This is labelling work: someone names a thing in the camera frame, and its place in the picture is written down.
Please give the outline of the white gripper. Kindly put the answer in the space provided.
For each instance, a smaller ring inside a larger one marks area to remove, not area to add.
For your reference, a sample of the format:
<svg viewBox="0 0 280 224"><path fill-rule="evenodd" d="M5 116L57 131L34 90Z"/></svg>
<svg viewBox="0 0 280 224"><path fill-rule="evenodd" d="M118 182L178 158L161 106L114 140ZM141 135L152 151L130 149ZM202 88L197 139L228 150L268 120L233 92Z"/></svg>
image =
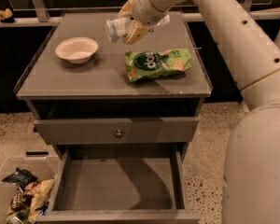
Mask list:
<svg viewBox="0 0 280 224"><path fill-rule="evenodd" d="M119 18L130 18L135 20L124 22L126 36L123 43L132 45L147 34L147 25L155 25L160 22L168 10L161 7L161 0L128 0L118 13Z"/></svg>

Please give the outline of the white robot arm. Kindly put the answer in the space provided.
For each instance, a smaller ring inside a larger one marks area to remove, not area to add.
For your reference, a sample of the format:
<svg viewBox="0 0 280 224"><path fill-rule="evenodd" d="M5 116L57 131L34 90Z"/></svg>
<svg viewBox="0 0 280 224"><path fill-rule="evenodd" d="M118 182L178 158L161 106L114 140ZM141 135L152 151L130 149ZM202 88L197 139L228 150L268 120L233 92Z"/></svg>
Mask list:
<svg viewBox="0 0 280 224"><path fill-rule="evenodd" d="M186 0L128 0L126 43ZM227 146L222 224L280 224L280 48L236 0L192 0L240 90L248 114Z"/></svg>

